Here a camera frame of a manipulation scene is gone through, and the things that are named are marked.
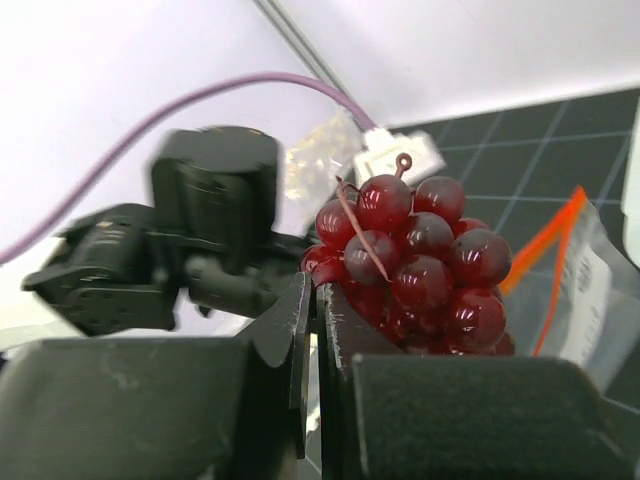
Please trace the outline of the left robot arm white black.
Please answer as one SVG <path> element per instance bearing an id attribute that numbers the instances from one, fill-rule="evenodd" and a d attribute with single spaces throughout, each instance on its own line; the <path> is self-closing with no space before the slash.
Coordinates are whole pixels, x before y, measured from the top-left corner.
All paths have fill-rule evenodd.
<path id="1" fill-rule="evenodd" d="M 152 204 L 76 220 L 23 289 L 90 337 L 172 330 L 180 292 L 202 314 L 260 316 L 308 247 L 273 229 L 280 154 L 246 127 L 171 132 L 150 163 Z"/>

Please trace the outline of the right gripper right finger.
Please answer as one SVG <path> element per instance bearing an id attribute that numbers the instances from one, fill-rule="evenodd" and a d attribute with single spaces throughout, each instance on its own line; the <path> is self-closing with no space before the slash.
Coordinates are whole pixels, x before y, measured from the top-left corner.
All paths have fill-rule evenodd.
<path id="1" fill-rule="evenodd" d="M 316 294 L 327 479 L 631 479 L 601 397 L 574 364 L 416 356 L 332 286 Z"/>

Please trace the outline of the clear zip bag red zipper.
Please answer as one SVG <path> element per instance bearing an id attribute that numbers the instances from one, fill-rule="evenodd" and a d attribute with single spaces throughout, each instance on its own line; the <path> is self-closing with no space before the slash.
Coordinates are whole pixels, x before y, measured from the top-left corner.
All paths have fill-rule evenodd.
<path id="1" fill-rule="evenodd" d="M 601 391 L 639 338 L 639 273 L 581 187 L 514 256 L 500 288 L 516 354 L 571 361 Z"/>

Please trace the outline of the purple grape bunch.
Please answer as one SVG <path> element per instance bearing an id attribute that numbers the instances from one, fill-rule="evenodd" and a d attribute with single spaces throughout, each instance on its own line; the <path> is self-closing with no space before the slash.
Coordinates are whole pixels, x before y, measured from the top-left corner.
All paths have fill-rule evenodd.
<path id="1" fill-rule="evenodd" d="M 407 153 L 392 174 L 337 185 L 317 213 L 317 244 L 300 269 L 336 283 L 349 305 L 394 345 L 416 355 L 515 353 L 500 285 L 511 270 L 507 242 L 464 215 L 461 184 L 436 176 L 411 188 Z"/>

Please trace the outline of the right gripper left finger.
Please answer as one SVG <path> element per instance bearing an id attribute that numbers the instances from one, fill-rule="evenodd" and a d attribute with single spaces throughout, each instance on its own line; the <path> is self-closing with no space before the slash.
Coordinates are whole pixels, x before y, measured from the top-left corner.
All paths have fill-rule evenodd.
<path id="1" fill-rule="evenodd" d="M 42 340 L 1 374 L 5 479 L 292 479 L 313 287 L 233 337 Z"/>

